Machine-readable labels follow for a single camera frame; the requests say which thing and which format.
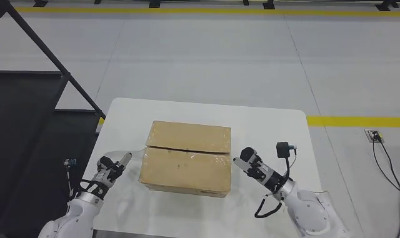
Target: black metal frame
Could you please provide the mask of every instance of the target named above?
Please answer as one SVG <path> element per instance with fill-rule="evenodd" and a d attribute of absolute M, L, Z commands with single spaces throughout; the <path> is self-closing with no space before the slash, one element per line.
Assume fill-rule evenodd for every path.
<path fill-rule="evenodd" d="M 390 11 L 389 6 L 393 6 L 394 8 L 399 8 L 396 0 L 384 0 L 382 4 L 375 5 L 376 8 L 380 11 Z"/>
<path fill-rule="evenodd" d="M 267 3 L 263 3 L 262 6 L 264 6 L 265 10 L 275 9 L 274 0 L 268 0 Z"/>
<path fill-rule="evenodd" d="M 33 7 L 44 7 L 48 3 L 48 1 L 45 0 L 33 0 L 33 1 L 35 1 Z"/>
<path fill-rule="evenodd" d="M 33 42 L 42 50 L 42 52 L 50 59 L 50 61 L 60 70 L 63 76 L 68 78 L 68 81 L 81 93 L 93 109 L 103 118 L 106 118 L 97 104 L 90 98 L 81 85 L 75 80 L 71 73 L 61 64 L 60 60 L 50 51 L 46 44 L 40 37 L 33 31 L 21 15 L 15 10 L 8 0 L 0 0 L 0 12 L 8 12 L 8 14 L 15 20 L 15 22 L 22 28 L 22 30 L 33 40 Z"/>

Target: box lid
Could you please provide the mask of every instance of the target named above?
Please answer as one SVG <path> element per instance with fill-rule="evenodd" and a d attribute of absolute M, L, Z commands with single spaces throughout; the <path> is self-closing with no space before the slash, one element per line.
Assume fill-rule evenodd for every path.
<path fill-rule="evenodd" d="M 230 153 L 231 128 L 154 121 L 146 145 L 184 151 Z"/>
<path fill-rule="evenodd" d="M 231 190 L 231 160 L 224 154 L 205 154 L 146 148 L 139 181 L 212 192 Z"/>

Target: cable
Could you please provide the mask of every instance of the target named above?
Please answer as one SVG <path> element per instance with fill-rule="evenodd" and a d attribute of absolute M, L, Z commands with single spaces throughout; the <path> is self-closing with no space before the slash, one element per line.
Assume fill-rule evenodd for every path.
<path fill-rule="evenodd" d="M 379 143 L 382 145 L 383 150 L 385 151 L 387 158 L 389 159 L 389 164 L 390 164 L 390 170 L 392 171 L 394 180 L 396 180 L 398 186 L 400 187 L 400 182 L 398 180 L 398 177 L 396 176 L 396 174 L 394 173 L 394 169 L 393 169 L 393 163 L 392 163 L 392 159 L 390 158 L 388 152 L 386 151 L 385 145 L 383 145 L 383 142 L 379 140 Z"/>
<path fill-rule="evenodd" d="M 389 158 L 389 163 L 390 163 L 391 170 L 392 170 L 392 173 L 394 175 L 394 178 L 396 179 L 396 181 L 398 183 L 399 181 L 397 180 L 397 177 L 396 177 L 396 175 L 394 174 L 394 171 L 393 171 L 392 160 L 390 159 L 389 154 L 386 152 L 385 148 L 384 148 L 384 150 L 385 150 L 385 153 L 386 153 L 387 157 Z M 399 187 L 396 187 L 396 185 L 394 185 L 394 183 L 386 176 L 385 172 L 383 172 L 381 166 L 378 163 L 378 160 L 376 159 L 376 155 L 375 155 L 375 140 L 372 140 L 372 151 L 374 153 L 374 158 L 375 158 L 376 165 L 378 166 L 379 170 L 382 172 L 383 176 L 386 178 L 386 180 L 388 182 L 390 182 L 393 185 L 393 187 L 395 187 L 398 191 L 400 191 L 400 185 L 399 185 Z"/>
<path fill-rule="evenodd" d="M 285 184 L 286 181 L 289 179 L 289 175 L 290 175 L 289 158 L 285 157 L 285 161 L 286 161 L 286 173 L 285 173 L 285 181 L 284 181 L 284 184 Z"/>
<path fill-rule="evenodd" d="M 293 164 L 295 163 L 295 161 L 296 161 L 297 158 L 298 158 L 298 153 L 297 153 L 296 150 L 294 150 L 294 160 L 293 160 L 292 164 L 289 166 L 290 169 L 292 168 L 292 166 L 293 166 Z"/>
<path fill-rule="evenodd" d="M 266 217 L 268 217 L 268 216 L 270 216 L 270 215 L 272 215 L 272 214 L 275 214 L 275 213 L 282 207 L 283 197 L 281 197 L 281 201 L 279 202 L 279 204 L 276 206 L 275 209 L 269 211 L 269 212 L 266 213 L 266 214 L 263 214 L 263 215 L 260 215 L 260 216 L 259 216 L 258 214 L 260 213 L 261 209 L 263 208 L 263 205 L 264 205 L 264 203 L 265 203 L 265 198 L 266 198 L 267 196 L 268 196 L 268 195 L 265 195 L 265 196 L 264 196 L 264 198 L 262 199 L 261 204 L 260 204 L 260 206 L 258 207 L 256 213 L 254 213 L 254 217 L 255 217 L 255 218 L 266 218 Z"/>

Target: white floor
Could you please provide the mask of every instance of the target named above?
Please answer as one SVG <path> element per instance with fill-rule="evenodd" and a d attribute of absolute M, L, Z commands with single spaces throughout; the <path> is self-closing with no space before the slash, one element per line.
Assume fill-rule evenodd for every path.
<path fill-rule="evenodd" d="M 22 15 L 105 112 L 115 97 L 132 97 L 400 116 L 400 17 Z M 9 17 L 0 19 L 0 43 L 2 70 L 56 70 Z M 59 107 L 90 109 L 72 86 Z M 380 130 L 400 173 L 400 129 Z M 364 128 L 310 132 L 322 187 L 354 236 L 394 238 L 400 195 L 380 174 Z"/>

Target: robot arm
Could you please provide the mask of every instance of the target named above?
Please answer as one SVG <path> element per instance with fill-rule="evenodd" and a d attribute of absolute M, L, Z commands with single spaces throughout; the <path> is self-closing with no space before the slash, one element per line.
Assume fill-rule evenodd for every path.
<path fill-rule="evenodd" d="M 278 143 L 278 157 L 288 158 L 290 149 L 296 149 L 296 146 L 289 146 L 287 142 Z M 254 215 L 256 218 L 265 218 L 274 214 L 283 202 L 301 237 L 350 238 L 348 230 L 333 208 L 329 195 L 299 190 L 297 183 L 289 177 L 287 159 L 287 173 L 284 176 L 264 164 L 257 152 L 250 147 L 245 148 L 240 157 L 235 157 L 233 161 L 249 177 L 257 180 L 271 191 L 275 199 L 279 200 L 279 205 L 274 210 L 259 216 L 264 198 Z"/>
<path fill-rule="evenodd" d="M 87 188 L 78 192 L 76 198 L 69 203 L 65 216 L 48 222 L 42 228 L 39 238 L 91 238 L 93 219 L 100 213 L 104 196 L 122 175 L 131 158 L 131 153 L 126 153 L 122 160 L 115 163 L 108 157 L 100 158 L 97 162 L 97 174 Z"/>

